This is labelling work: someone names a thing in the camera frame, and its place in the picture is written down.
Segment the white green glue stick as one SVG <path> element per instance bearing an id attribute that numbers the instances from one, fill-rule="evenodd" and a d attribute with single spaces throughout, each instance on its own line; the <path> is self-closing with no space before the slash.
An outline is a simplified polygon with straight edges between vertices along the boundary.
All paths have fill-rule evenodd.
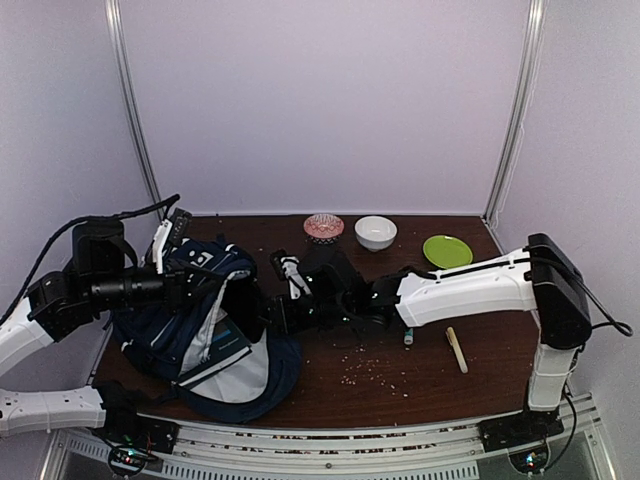
<path id="1" fill-rule="evenodd" d="M 411 346 L 414 342 L 414 331 L 412 328 L 405 328 L 403 334 L 403 344 L 407 347 Z"/>

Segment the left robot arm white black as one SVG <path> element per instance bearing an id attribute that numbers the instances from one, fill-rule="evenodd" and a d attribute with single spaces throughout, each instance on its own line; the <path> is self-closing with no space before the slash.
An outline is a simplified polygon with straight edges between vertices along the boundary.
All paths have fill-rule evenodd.
<path id="1" fill-rule="evenodd" d="M 220 286 L 219 276 L 189 267 L 169 273 L 125 269 L 120 273 L 52 272 L 29 286 L 1 321 L 1 371 L 61 342 L 103 312 L 160 305 L 189 305 Z M 1 393 L 1 434 L 84 427 L 105 429 L 123 444 L 144 433 L 134 400 L 115 383 L 50 392 Z"/>

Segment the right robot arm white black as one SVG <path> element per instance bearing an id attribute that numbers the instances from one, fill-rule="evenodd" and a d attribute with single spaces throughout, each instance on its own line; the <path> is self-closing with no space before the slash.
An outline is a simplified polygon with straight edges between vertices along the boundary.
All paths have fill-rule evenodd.
<path id="1" fill-rule="evenodd" d="M 586 287 L 577 267 L 545 234 L 506 255 L 448 270 L 401 271 L 367 281 L 341 250 L 318 246 L 303 258 L 274 252 L 270 261 L 289 291 L 268 301 L 264 317 L 285 334 L 311 328 L 420 328 L 450 318 L 534 311 L 538 344 L 525 410 L 513 419 L 519 440 L 551 424 L 577 350 L 591 337 Z"/>

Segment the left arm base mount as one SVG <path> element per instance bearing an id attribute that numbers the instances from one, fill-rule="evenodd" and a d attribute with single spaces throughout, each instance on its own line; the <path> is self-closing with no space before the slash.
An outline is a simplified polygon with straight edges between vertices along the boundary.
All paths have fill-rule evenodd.
<path id="1" fill-rule="evenodd" d="M 161 454 L 174 450 L 180 427 L 167 420 L 136 415 L 90 429 L 107 447 L 106 463 L 117 479 L 130 479 L 148 467 L 161 467 Z"/>

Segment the navy blue backpack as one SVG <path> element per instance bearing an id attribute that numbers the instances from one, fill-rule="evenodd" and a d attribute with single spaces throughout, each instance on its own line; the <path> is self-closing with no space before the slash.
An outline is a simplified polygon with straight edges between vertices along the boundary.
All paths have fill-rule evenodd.
<path id="1" fill-rule="evenodd" d="M 300 344 L 270 330 L 252 256 L 223 236 L 188 239 L 166 257 L 191 266 L 189 284 L 215 285 L 194 304 L 114 311 L 112 337 L 140 373 L 165 381 L 161 402 L 182 400 L 215 421 L 243 424 L 292 392 L 302 367 Z"/>

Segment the blue Humor book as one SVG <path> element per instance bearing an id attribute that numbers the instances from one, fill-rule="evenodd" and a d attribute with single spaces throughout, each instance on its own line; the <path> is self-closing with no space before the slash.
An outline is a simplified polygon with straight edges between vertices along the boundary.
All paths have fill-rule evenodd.
<path id="1" fill-rule="evenodd" d="M 202 327 L 185 351 L 176 383 L 193 388 L 234 365 L 251 352 L 251 342 L 225 317 Z"/>

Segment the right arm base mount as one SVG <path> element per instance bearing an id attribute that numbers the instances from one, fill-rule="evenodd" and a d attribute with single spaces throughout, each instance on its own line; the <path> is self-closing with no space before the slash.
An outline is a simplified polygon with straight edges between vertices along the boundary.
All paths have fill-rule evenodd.
<path id="1" fill-rule="evenodd" d="M 485 452 L 506 450 L 511 466 L 521 474 L 541 474 L 551 462 L 550 437 L 564 432 L 558 413 L 530 412 L 483 420 L 478 424 Z"/>

